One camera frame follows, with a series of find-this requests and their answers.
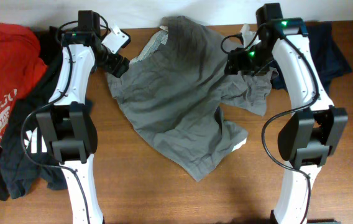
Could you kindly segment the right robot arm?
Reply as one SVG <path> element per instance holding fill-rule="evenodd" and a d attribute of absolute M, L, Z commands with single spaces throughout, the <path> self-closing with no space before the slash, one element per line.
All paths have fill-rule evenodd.
<path fill-rule="evenodd" d="M 348 121 L 345 108 L 337 108 L 316 71 L 303 19 L 284 18 L 279 3 L 267 3 L 256 13 L 257 31 L 248 37 L 241 30 L 235 37 L 243 45 L 227 53 L 227 75 L 263 75 L 277 62 L 285 80 L 291 109 L 272 116 L 268 125 L 282 116 L 290 119 L 278 134 L 284 169 L 282 189 L 270 223 L 307 223 L 314 182 L 328 157 L 336 151 Z"/>

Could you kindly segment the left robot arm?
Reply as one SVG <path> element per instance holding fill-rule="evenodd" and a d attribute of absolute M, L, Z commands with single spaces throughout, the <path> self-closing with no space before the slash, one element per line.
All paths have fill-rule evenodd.
<path fill-rule="evenodd" d="M 60 37 L 62 66 L 48 104 L 36 112 L 44 149 L 58 162 L 66 180 L 73 223 L 104 223 L 94 183 L 98 135 L 85 103 L 89 76 L 102 68 L 120 77 L 129 60 L 119 54 L 131 38 L 94 11 L 79 11 L 77 26 Z"/>

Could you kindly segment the grey shorts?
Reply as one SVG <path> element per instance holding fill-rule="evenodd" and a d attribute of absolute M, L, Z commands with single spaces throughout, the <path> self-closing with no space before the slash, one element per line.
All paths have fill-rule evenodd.
<path fill-rule="evenodd" d="M 129 69 L 108 87 L 136 133 L 200 181 L 248 132 L 224 118 L 221 104 L 262 116 L 275 70 L 226 75 L 237 44 L 187 17 L 166 17 Z"/>

